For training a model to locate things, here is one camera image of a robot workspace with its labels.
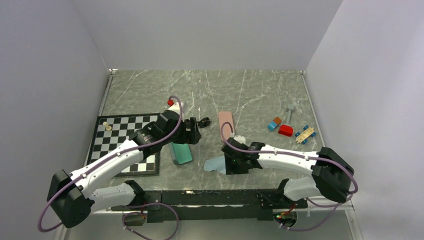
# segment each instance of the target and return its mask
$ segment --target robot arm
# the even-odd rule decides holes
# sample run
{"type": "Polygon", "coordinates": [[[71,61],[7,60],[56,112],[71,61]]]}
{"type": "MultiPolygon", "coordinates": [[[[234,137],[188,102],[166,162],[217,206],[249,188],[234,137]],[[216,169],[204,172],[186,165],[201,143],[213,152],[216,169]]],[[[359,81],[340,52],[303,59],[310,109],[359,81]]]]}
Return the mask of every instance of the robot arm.
{"type": "Polygon", "coordinates": [[[137,130],[118,148],[97,161],[70,174],[63,170],[57,172],[51,180],[47,201],[65,185],[79,178],[51,203],[51,207],[65,227],[72,228],[85,220],[90,213],[108,207],[142,205],[144,203],[144,191],[133,180],[126,181],[118,186],[98,188],[125,168],[160,152],[162,147],[168,143],[197,144],[202,136],[199,133],[196,118],[191,117],[183,120],[168,139],[139,149],[139,146],[156,142],[170,134],[179,120],[180,107],[178,103],[175,103],[161,113],[157,121],[137,130]],[[132,150],[120,154],[121,151],[127,149],[132,150]]]}
{"type": "Polygon", "coordinates": [[[337,202],[346,202],[349,195],[351,179],[337,166],[310,157],[321,157],[339,163],[352,175],[353,168],[348,165],[331,148],[322,147],[319,152],[298,152],[275,148],[262,142],[252,142],[248,147],[234,138],[228,139],[230,145],[247,151],[268,151],[269,153],[246,153],[237,151],[224,144],[226,174],[246,174],[252,168],[275,168],[291,170],[305,177],[284,179],[281,181],[276,196],[280,202],[293,203],[303,198],[324,196],[337,202]]]}

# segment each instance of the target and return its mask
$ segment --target red cap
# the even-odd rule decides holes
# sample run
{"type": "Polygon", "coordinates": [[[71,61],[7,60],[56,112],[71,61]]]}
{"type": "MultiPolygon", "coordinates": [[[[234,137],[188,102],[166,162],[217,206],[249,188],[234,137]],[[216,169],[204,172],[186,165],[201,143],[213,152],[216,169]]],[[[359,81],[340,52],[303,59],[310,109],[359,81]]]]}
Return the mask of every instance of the red cap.
{"type": "Polygon", "coordinates": [[[168,100],[168,105],[171,107],[172,105],[174,105],[174,101],[172,99],[168,100]]]}

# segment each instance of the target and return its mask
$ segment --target red block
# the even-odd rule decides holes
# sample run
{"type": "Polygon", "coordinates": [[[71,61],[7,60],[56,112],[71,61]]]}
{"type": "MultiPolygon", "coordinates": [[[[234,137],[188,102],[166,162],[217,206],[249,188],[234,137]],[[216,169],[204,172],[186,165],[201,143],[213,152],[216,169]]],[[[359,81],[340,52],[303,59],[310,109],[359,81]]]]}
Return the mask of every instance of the red block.
{"type": "Polygon", "coordinates": [[[174,105],[174,101],[172,99],[168,100],[168,105],[171,107],[172,105],[174,105]]]}
{"type": "Polygon", "coordinates": [[[281,125],[279,127],[278,133],[287,137],[291,137],[293,135],[293,128],[289,125],[281,125]]]}

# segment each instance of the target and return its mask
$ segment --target small toy car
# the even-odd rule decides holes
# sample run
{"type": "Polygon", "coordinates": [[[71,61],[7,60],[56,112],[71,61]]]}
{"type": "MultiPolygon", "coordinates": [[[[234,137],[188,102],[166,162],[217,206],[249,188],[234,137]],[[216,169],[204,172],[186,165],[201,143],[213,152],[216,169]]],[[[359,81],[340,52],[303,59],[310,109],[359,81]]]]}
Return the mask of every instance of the small toy car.
{"type": "Polygon", "coordinates": [[[309,127],[308,125],[306,125],[303,128],[303,132],[296,132],[296,134],[294,135],[296,137],[296,143],[298,144],[306,144],[308,142],[307,138],[309,136],[313,137],[315,136],[317,133],[315,132],[313,127],[309,127]]]}

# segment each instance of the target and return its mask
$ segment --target cable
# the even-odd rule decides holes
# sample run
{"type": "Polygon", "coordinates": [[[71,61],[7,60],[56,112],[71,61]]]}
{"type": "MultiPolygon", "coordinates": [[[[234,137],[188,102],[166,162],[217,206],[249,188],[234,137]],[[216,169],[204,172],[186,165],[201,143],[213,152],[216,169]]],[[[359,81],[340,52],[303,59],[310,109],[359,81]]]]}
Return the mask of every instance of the cable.
{"type": "Polygon", "coordinates": [[[283,211],[281,214],[282,214],[282,215],[287,215],[287,214],[289,214],[291,211],[293,211],[293,209],[295,209],[295,206],[296,206],[296,204],[295,204],[295,203],[293,203],[293,204],[291,205],[291,207],[290,207],[290,209],[289,209],[288,211],[283,211]]]}
{"type": "MultiPolygon", "coordinates": [[[[175,215],[175,218],[176,218],[176,227],[175,227],[175,230],[173,231],[173,233],[171,234],[171,236],[169,236],[169,237],[167,237],[167,238],[165,238],[164,240],[170,240],[170,239],[172,239],[174,236],[175,236],[175,234],[177,233],[177,230],[178,230],[178,227],[180,226],[180,219],[178,218],[178,214],[177,214],[177,212],[171,207],[171,206],[169,206],[169,205],[167,205],[167,204],[165,204],[165,203],[161,203],[161,202],[154,202],[154,203],[148,203],[148,204],[144,204],[144,205],[139,205],[139,206],[129,206],[130,208],[144,208],[144,207],[148,207],[148,206],[155,206],[155,205],[161,205],[161,206],[164,206],[164,207],[167,207],[167,208],[169,208],[171,211],[172,211],[172,213],[175,215]]],[[[146,237],[146,236],[144,236],[144,235],[142,235],[141,233],[139,233],[138,231],[135,231],[134,229],[132,229],[132,228],[130,228],[130,227],[128,227],[127,225],[125,225],[125,218],[127,218],[128,216],[130,216],[130,215],[145,215],[144,213],[140,213],[140,212],[137,212],[137,211],[135,211],[135,212],[130,212],[130,213],[127,213],[127,214],[125,214],[124,216],[123,216],[123,218],[122,218],[122,225],[123,225],[123,227],[126,229],[126,230],[128,230],[128,231],[130,231],[130,232],[132,232],[133,234],[135,234],[135,235],[137,235],[137,236],[139,236],[139,237],[142,237],[142,238],[144,238],[144,239],[146,239],[146,240],[153,240],[153,239],[151,239],[151,238],[148,238],[148,237],[146,237]]]]}
{"type": "MultiPolygon", "coordinates": [[[[227,139],[224,137],[223,130],[224,130],[224,126],[225,125],[228,125],[229,128],[231,129],[231,133],[234,133],[233,127],[231,126],[231,124],[228,121],[226,121],[226,122],[224,122],[222,124],[222,126],[220,128],[220,131],[219,131],[219,133],[221,135],[221,138],[224,139],[224,143],[228,147],[230,147],[230,148],[232,148],[232,149],[234,149],[234,150],[236,150],[238,152],[246,153],[246,154],[282,154],[282,155],[290,155],[290,156],[294,156],[294,157],[298,157],[298,158],[302,158],[302,159],[305,157],[305,156],[303,156],[301,154],[297,154],[297,153],[294,153],[294,152],[288,152],[288,151],[277,151],[277,152],[274,152],[274,151],[265,151],[265,150],[243,150],[243,149],[239,149],[239,148],[231,145],[227,141],[227,139]]],[[[354,176],[346,168],[344,168],[340,163],[335,162],[335,161],[333,161],[331,159],[327,159],[327,158],[323,158],[323,157],[316,157],[316,156],[310,156],[309,159],[311,159],[311,160],[317,160],[317,161],[323,161],[323,162],[326,162],[326,163],[333,164],[336,167],[338,167],[339,169],[341,169],[349,177],[349,179],[351,180],[351,182],[352,182],[352,184],[354,186],[354,190],[348,192],[349,193],[349,196],[347,197],[346,202],[349,201],[352,198],[353,194],[355,194],[355,193],[358,192],[358,183],[354,179],[354,176]]],[[[331,212],[322,221],[320,221],[315,226],[312,226],[312,227],[309,227],[309,228],[305,228],[305,229],[291,229],[291,228],[287,228],[287,227],[282,226],[282,225],[281,225],[281,227],[283,227],[283,228],[285,228],[287,230],[295,231],[295,232],[305,232],[305,231],[310,231],[310,230],[316,229],[319,226],[321,226],[323,223],[325,223],[325,221],[327,221],[327,219],[329,219],[329,217],[331,217],[331,215],[334,213],[334,211],[336,211],[336,209],[337,209],[338,206],[344,204],[344,202],[341,202],[341,203],[336,203],[336,204],[332,204],[332,205],[320,205],[320,204],[317,204],[317,203],[313,202],[309,198],[307,198],[307,200],[310,203],[312,203],[313,205],[317,206],[317,207],[321,207],[321,208],[331,208],[331,207],[334,207],[334,208],[331,210],[331,212]]]]}
{"type": "Polygon", "coordinates": [[[58,198],[58,196],[61,194],[61,193],[63,193],[67,188],[69,188],[70,186],[72,186],[73,184],[75,184],[76,182],[78,182],[79,180],[81,180],[81,179],[83,179],[83,175],[88,175],[88,174],[90,174],[91,172],[93,172],[93,171],[95,171],[95,170],[97,170],[99,167],[101,167],[103,164],[105,164],[106,162],[108,162],[109,160],[111,160],[111,159],[113,159],[114,157],[118,157],[118,154],[119,155],[122,155],[122,154],[124,154],[124,153],[126,153],[126,152],[130,152],[130,151],[134,151],[134,150],[138,150],[138,149],[142,149],[142,148],[146,148],[146,147],[150,147],[150,146],[153,146],[153,145],[156,145],[156,144],[160,144],[160,143],[162,143],[163,141],[165,141],[165,140],[167,140],[168,138],[170,138],[177,130],[178,130],[178,128],[180,127],[180,124],[181,124],[181,121],[182,121],[182,115],[183,115],[183,107],[182,107],[182,105],[181,105],[181,101],[180,101],[180,99],[177,97],[177,96],[174,96],[174,95],[172,95],[172,96],[170,96],[168,99],[170,100],[170,99],[172,99],[172,98],[174,98],[174,99],[176,99],[176,101],[178,102],[178,106],[179,106],[179,118],[178,118],[178,122],[177,122],[177,124],[176,124],[176,126],[175,126],[175,128],[168,134],[168,135],[166,135],[164,138],[162,138],[162,139],[159,139],[159,140],[157,140],[157,141],[154,141],[154,142],[151,142],[151,143],[148,143],[148,144],[145,144],[145,145],[140,145],[140,146],[135,146],[135,147],[130,147],[130,148],[127,148],[127,149],[123,149],[122,151],[120,151],[120,152],[117,152],[117,153],[115,153],[115,154],[112,154],[112,155],[110,155],[110,156],[108,156],[108,157],[106,157],[105,159],[103,159],[102,161],[100,161],[100,162],[98,162],[95,166],[93,166],[91,169],[89,169],[89,170],[87,170],[86,172],[84,172],[83,174],[81,174],[81,175],[79,175],[79,176],[77,176],[74,180],[72,180],[71,182],[69,182],[68,184],[66,184],[64,187],[62,187],[59,191],[57,191],[56,192],[56,194],[54,194],[53,195],[53,197],[51,197],[51,199],[47,202],[47,205],[44,207],[44,209],[41,211],[41,214],[40,214],[40,216],[39,216],[39,218],[38,218],[38,221],[37,221],[37,228],[38,228],[38,231],[40,231],[40,232],[42,232],[42,233],[47,233],[47,232],[50,232],[50,231],[52,231],[52,230],[54,230],[54,229],[56,229],[56,228],[58,228],[60,225],[62,225],[63,223],[62,222],[60,222],[60,223],[58,223],[58,224],[56,224],[55,226],[53,226],[53,227],[50,227],[50,228],[47,228],[47,229],[44,229],[41,225],[42,225],[42,221],[43,221],[43,217],[44,217],[44,215],[46,214],[46,212],[47,212],[47,209],[50,207],[50,205],[53,203],[53,201],[55,201],[56,200],[56,198],[58,198]]]}
{"type": "Polygon", "coordinates": [[[318,228],[318,227],[320,227],[322,224],[324,224],[332,215],[333,215],[333,213],[336,211],[336,209],[337,209],[337,206],[335,206],[328,214],[327,214],[327,216],[325,216],[320,222],[318,222],[318,224],[316,224],[315,226],[311,226],[311,227],[308,227],[308,228],[304,228],[304,229],[292,229],[292,228],[290,228],[290,227],[286,227],[286,226],[284,226],[284,225],[282,225],[282,224],[279,224],[277,221],[275,221],[275,219],[274,219],[274,221],[276,222],[276,223],[278,223],[278,225],[281,227],[281,228],[283,228],[283,229],[287,229],[287,230],[289,230],[289,231],[294,231],[294,232],[307,232],[307,231],[311,231],[311,230],[314,230],[314,229],[316,229],[316,228],[318,228]]]}

